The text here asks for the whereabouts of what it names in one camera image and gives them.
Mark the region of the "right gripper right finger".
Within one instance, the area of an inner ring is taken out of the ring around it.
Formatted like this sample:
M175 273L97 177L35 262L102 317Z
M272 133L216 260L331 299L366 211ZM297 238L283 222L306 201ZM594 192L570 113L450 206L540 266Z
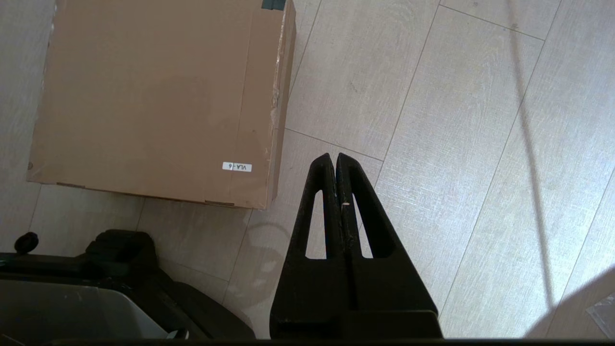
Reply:
M341 335L355 340L441 339L439 312L357 160L336 163L349 311Z

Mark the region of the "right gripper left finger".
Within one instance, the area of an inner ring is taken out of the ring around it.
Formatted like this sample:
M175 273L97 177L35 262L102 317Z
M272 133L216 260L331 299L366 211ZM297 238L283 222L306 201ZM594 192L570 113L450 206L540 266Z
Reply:
M321 192L326 257L310 259L306 250L316 194ZM320 339L331 335L331 321L348 307L341 213L331 156L316 158L307 174L270 312L272 339Z

